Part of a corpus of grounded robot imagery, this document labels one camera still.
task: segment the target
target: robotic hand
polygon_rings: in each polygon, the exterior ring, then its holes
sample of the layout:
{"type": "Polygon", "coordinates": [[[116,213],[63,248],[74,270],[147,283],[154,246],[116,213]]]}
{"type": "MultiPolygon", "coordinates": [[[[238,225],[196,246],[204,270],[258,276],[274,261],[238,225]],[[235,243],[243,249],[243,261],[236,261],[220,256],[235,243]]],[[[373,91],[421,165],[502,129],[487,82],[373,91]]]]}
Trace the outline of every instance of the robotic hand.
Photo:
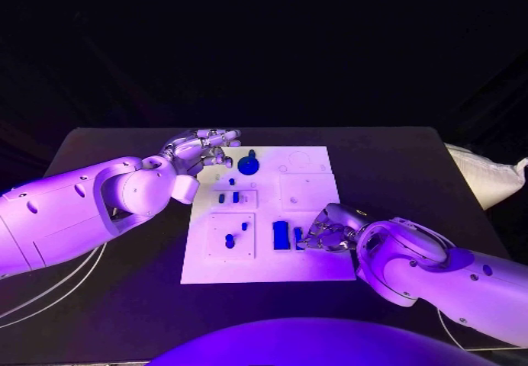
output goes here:
{"type": "Polygon", "coordinates": [[[144,223],[170,198],[190,204],[204,166],[238,130],[186,131],[157,156],[122,157],[33,181],[0,197],[0,278],[56,265],[144,223]]]}
{"type": "Polygon", "coordinates": [[[373,221],[340,204],[327,204],[297,245],[354,250],[357,276],[388,301],[409,307],[422,298],[454,322],[528,347],[523,265],[457,248],[408,220],[373,221]]]}

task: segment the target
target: cable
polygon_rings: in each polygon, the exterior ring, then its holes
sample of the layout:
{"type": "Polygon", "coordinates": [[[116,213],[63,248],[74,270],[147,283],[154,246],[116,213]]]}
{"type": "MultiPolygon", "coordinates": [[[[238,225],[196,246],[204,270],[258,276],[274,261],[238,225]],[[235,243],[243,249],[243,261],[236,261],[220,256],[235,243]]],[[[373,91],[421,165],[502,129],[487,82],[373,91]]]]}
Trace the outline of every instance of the cable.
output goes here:
{"type": "Polygon", "coordinates": [[[73,272],[38,295],[34,296],[30,300],[27,300],[21,305],[18,305],[15,308],[10,309],[5,313],[0,314],[0,319],[2,317],[5,317],[8,314],[14,313],[17,310],[20,310],[23,307],[25,307],[30,303],[33,303],[41,296],[44,296],[46,294],[49,294],[50,291],[53,291],[66,281],[69,278],[72,278],[73,274],[80,270],[80,268],[85,266],[85,264],[87,263],[87,261],[90,260],[90,257],[93,256],[95,252],[96,252],[95,248],[90,251],[90,254],[87,255],[87,258],[85,259],[85,261],[80,263],[80,265],[74,268],[73,272]]]}
{"type": "Polygon", "coordinates": [[[74,291],[74,289],[82,285],[82,282],[85,281],[85,279],[87,278],[87,276],[90,275],[90,272],[95,269],[96,264],[99,263],[100,260],[100,256],[103,253],[103,248],[106,247],[106,243],[102,245],[102,249],[99,252],[99,256],[96,257],[95,263],[90,266],[90,269],[87,271],[87,273],[85,274],[85,277],[80,279],[79,283],[74,285],[74,287],[66,292],[66,294],[57,299],[54,300],[46,307],[43,307],[38,311],[36,311],[34,313],[31,313],[28,316],[24,316],[21,319],[15,320],[14,322],[10,322],[8,324],[4,324],[2,326],[0,326],[1,328],[5,328],[7,326],[11,326],[12,324],[17,324],[18,322],[21,322],[23,320],[28,319],[30,317],[33,317],[34,315],[40,314],[46,309],[49,309],[57,302],[60,302],[64,297],[67,297],[67,295],[74,291]]]}
{"type": "Polygon", "coordinates": [[[476,352],[476,351],[509,351],[512,349],[528,349],[526,347],[463,348],[460,346],[460,343],[455,341],[451,332],[448,331],[448,329],[445,327],[445,323],[442,322],[442,314],[439,313],[439,309],[438,308],[437,308],[437,318],[439,319],[439,323],[442,324],[442,330],[445,330],[445,333],[447,333],[448,337],[451,338],[451,341],[458,346],[458,348],[463,349],[464,351],[468,351],[468,352],[476,352]]]}

